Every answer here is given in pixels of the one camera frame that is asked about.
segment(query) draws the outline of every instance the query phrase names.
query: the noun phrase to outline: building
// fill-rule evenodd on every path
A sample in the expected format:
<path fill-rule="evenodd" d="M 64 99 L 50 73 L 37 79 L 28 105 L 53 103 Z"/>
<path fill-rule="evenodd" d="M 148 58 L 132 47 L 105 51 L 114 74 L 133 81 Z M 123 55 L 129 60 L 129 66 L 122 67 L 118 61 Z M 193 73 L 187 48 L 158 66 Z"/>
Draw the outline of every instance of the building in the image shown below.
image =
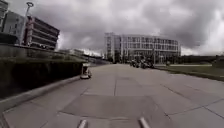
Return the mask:
<path fill-rule="evenodd" d="M 180 44 L 176 40 L 147 35 L 116 35 L 105 33 L 105 56 L 114 61 L 150 57 L 155 53 L 156 62 L 164 62 L 180 56 Z"/>
<path fill-rule="evenodd" d="M 28 16 L 24 45 L 46 50 L 55 50 L 60 31 L 48 23 Z"/>
<path fill-rule="evenodd" d="M 3 22 L 5 19 L 5 14 L 8 10 L 8 6 L 9 4 L 6 1 L 0 0 L 0 30 L 1 32 L 3 31 Z"/>
<path fill-rule="evenodd" d="M 84 55 L 84 51 L 79 50 L 79 49 L 73 49 L 70 50 L 70 53 L 76 56 L 83 56 Z"/>
<path fill-rule="evenodd" d="M 15 35 L 19 39 L 22 32 L 24 17 L 15 12 L 8 11 L 4 22 L 3 32 Z"/>

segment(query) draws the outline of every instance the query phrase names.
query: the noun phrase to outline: paved walkway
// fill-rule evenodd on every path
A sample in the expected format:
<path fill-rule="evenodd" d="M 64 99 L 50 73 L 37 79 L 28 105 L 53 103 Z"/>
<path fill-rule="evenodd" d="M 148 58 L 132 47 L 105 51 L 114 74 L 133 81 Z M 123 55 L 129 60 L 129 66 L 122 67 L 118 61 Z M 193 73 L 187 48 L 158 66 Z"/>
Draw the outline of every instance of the paved walkway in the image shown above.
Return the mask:
<path fill-rule="evenodd" d="M 10 128 L 223 128 L 224 84 L 128 65 L 92 69 L 80 80 L 4 112 Z"/>

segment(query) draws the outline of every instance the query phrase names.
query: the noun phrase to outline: overcast sky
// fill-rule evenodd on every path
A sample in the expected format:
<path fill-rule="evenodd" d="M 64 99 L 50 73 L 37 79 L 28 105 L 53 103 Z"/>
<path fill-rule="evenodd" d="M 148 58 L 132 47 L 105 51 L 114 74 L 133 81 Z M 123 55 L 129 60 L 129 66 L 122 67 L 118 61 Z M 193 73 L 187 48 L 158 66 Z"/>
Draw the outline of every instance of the overcast sky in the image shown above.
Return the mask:
<path fill-rule="evenodd" d="M 25 14 L 27 0 L 6 0 Z M 61 30 L 60 48 L 100 51 L 104 33 L 176 39 L 183 54 L 224 51 L 223 0 L 31 0 L 31 14 Z"/>

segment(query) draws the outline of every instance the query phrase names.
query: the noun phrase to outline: street light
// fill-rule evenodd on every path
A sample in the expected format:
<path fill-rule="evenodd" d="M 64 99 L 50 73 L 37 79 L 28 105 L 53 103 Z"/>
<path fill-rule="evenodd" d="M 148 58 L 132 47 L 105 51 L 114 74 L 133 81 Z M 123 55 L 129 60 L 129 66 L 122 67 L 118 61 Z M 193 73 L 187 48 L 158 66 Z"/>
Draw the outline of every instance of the street light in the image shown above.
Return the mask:
<path fill-rule="evenodd" d="M 26 28 L 26 22 L 27 22 L 27 16 L 28 16 L 29 10 L 30 10 L 31 7 L 34 6 L 34 4 L 32 2 L 27 2 L 26 4 L 27 4 L 27 10 L 26 10 L 26 15 L 25 15 L 25 18 L 24 18 L 22 30 L 21 30 L 19 45 L 22 45 L 22 42 L 23 42 L 24 31 L 25 31 L 25 28 Z"/>

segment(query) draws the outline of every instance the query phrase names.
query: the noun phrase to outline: concrete wall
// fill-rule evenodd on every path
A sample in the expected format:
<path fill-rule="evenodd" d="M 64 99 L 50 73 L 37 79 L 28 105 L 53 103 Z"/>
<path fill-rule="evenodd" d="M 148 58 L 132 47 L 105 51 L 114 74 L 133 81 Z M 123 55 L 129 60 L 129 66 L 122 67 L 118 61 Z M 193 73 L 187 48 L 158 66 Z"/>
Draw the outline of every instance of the concrete wall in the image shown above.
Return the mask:
<path fill-rule="evenodd" d="M 0 43 L 0 57 L 18 57 L 18 58 L 40 58 L 40 59 L 66 59 L 82 60 L 81 56 L 70 55 L 60 52 L 47 51 L 43 49 L 14 46 Z"/>

